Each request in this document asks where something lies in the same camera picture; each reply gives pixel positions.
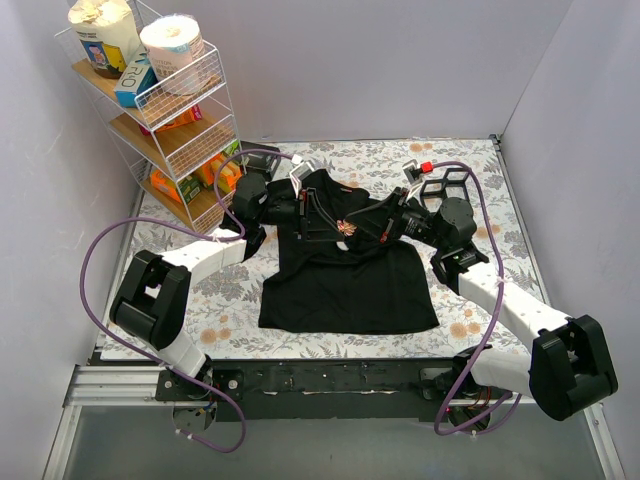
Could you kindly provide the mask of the black display case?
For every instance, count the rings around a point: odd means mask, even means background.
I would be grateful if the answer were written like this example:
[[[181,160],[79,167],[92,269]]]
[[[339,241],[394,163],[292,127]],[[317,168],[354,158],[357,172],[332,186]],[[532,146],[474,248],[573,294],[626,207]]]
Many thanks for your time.
[[[425,180],[419,190],[418,199],[421,206],[428,208],[431,200],[445,200],[447,195],[447,182],[444,179]]]
[[[470,201],[467,181],[470,173],[461,167],[447,168],[442,177],[442,198],[461,198]]]

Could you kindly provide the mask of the black t-shirt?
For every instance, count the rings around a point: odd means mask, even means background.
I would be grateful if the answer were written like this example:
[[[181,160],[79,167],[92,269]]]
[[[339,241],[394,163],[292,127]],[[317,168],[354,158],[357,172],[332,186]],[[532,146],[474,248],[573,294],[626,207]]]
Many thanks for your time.
[[[438,327],[423,261],[404,241],[356,231],[340,249],[277,228],[279,270],[263,283],[258,324],[292,333],[400,335]]]

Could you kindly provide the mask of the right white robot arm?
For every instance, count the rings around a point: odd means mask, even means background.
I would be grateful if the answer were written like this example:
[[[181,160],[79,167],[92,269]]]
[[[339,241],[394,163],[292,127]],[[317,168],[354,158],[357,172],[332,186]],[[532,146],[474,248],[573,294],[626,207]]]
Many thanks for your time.
[[[526,347],[528,354],[520,359],[488,344],[456,355],[451,372],[432,381],[449,398],[497,388],[532,398],[550,418],[562,421],[617,392],[600,323],[589,315],[571,317],[505,280],[472,241],[477,226],[467,200],[447,198],[431,213],[396,189],[346,220],[382,243],[407,236],[435,248],[431,265],[438,281],[485,310]]]

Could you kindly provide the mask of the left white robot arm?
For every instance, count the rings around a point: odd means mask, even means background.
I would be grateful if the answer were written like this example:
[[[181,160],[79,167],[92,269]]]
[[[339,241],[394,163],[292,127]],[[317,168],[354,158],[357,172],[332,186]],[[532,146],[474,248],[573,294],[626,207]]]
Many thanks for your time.
[[[205,398],[213,386],[203,369],[206,355],[183,330],[190,288],[213,273],[250,258],[263,241],[265,225],[290,226],[302,241],[341,241],[340,222],[322,206],[317,190],[303,180],[306,164],[287,180],[267,183],[260,174],[238,180],[228,227],[180,249],[134,255],[111,306],[110,319],[153,352],[160,364],[182,371],[178,387],[193,400]]]

